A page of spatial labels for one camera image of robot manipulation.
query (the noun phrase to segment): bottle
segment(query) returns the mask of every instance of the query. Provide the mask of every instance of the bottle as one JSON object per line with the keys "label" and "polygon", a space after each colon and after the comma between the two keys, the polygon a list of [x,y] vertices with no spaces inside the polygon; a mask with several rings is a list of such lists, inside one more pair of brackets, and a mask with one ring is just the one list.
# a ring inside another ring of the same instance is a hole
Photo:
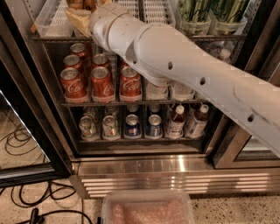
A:
{"label": "bottle", "polygon": [[231,52],[228,49],[224,48],[220,51],[220,54],[218,55],[217,59],[231,64],[231,59],[229,58],[230,54]]}
{"label": "bottle", "polygon": [[197,138],[203,135],[203,130],[209,120],[209,107],[202,104],[199,110],[195,110],[185,129],[185,137]]}
{"label": "bottle", "polygon": [[177,139],[182,137],[185,120],[185,109],[182,105],[178,105],[176,109],[171,112],[170,119],[166,124],[166,137],[170,139]]}

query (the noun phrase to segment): coca-cola can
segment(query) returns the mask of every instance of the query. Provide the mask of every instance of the coca-cola can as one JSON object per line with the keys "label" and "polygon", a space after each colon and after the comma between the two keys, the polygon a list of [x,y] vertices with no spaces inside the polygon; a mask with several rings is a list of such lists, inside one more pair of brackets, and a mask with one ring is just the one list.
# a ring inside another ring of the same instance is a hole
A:
{"label": "coca-cola can", "polygon": [[85,76],[88,77],[90,70],[90,56],[88,49],[82,43],[73,44],[70,46],[71,54],[79,56],[84,67],[85,67]]}
{"label": "coca-cola can", "polygon": [[129,66],[121,71],[120,92],[121,95],[129,97],[141,94],[141,75]]}
{"label": "coca-cola can", "polygon": [[114,95],[112,75],[106,67],[96,67],[90,76],[93,83],[93,96],[106,98]]}
{"label": "coca-cola can", "polygon": [[93,69],[96,67],[106,67],[110,72],[112,72],[111,61],[105,53],[96,54],[91,61],[91,67]]}
{"label": "coca-cola can", "polygon": [[85,67],[78,55],[74,55],[74,54],[67,55],[63,59],[63,64],[64,64],[63,65],[64,68],[68,68],[68,67],[76,68],[82,76],[85,87],[88,86],[88,79],[85,77]]}
{"label": "coca-cola can", "polygon": [[72,67],[63,69],[60,73],[60,81],[66,91],[67,98],[81,98],[87,95],[81,74],[77,69]]}

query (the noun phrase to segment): stainless steel base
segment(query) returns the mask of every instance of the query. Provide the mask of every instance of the stainless steel base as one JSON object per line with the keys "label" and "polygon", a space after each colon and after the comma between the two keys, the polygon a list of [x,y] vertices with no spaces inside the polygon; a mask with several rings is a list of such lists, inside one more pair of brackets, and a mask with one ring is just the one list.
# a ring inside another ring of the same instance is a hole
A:
{"label": "stainless steel base", "polygon": [[129,189],[181,189],[195,193],[278,192],[280,168],[219,169],[205,157],[111,158],[74,165],[70,178],[82,198]]}

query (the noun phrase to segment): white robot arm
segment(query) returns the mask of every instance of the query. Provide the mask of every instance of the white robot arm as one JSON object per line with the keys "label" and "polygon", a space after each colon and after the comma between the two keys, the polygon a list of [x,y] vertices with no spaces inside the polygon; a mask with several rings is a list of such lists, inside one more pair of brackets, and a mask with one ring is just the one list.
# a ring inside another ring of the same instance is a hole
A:
{"label": "white robot arm", "polygon": [[90,18],[94,42],[158,86],[179,81],[280,157],[280,88],[217,60],[167,24],[145,24],[107,3]]}

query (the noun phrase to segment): bottle cap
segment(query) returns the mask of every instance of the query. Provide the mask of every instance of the bottle cap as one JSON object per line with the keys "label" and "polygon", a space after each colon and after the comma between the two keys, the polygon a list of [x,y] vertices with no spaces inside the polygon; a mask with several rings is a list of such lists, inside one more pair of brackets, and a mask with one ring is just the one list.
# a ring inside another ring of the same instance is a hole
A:
{"label": "bottle cap", "polygon": [[228,49],[222,49],[219,56],[223,59],[227,59],[229,58],[230,54],[231,52]]}
{"label": "bottle cap", "polygon": [[179,114],[179,115],[182,115],[184,113],[184,107],[182,105],[178,105],[176,107],[176,113]]}
{"label": "bottle cap", "polygon": [[200,107],[200,112],[202,113],[207,113],[209,110],[209,107],[206,105],[206,104],[202,104],[201,107]]}

